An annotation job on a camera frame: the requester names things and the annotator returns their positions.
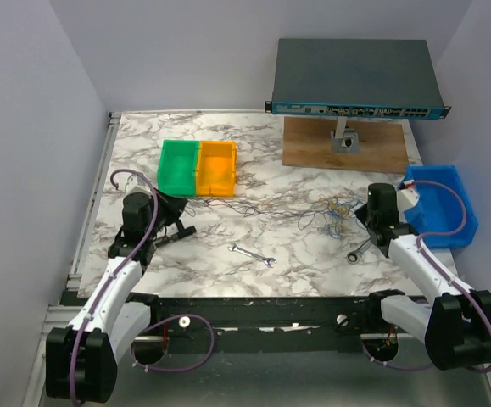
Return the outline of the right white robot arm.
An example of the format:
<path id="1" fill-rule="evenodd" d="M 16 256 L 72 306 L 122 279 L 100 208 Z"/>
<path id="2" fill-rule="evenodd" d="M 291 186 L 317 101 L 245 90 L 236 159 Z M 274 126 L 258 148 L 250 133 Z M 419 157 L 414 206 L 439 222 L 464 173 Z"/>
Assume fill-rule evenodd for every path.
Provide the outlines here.
<path id="1" fill-rule="evenodd" d="M 476 290 L 450 271 L 425 244 L 426 234 L 399 219 L 399 190 L 372 183 L 355 212 L 371 243 L 405 271 L 426 301 L 398 290 L 369 295 L 365 325 L 374 332 L 398 326 L 420 340 L 441 371 L 491 371 L 491 292 Z"/>

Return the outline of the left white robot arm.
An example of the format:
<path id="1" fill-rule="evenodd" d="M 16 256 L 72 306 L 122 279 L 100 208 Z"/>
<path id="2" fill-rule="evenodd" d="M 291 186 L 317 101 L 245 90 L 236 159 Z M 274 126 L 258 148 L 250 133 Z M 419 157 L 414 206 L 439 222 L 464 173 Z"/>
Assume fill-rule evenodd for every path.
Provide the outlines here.
<path id="1" fill-rule="evenodd" d="M 162 192 L 131 192 L 123 200 L 122 225 L 108 249 L 103 277 L 80 312 L 46 339 L 46 394 L 53 399 L 105 403 L 118 364 L 140 332 L 154 334 L 162 315 L 145 295 L 132 289 L 142 279 L 155 250 L 195 233 L 184 227 L 185 198 Z"/>

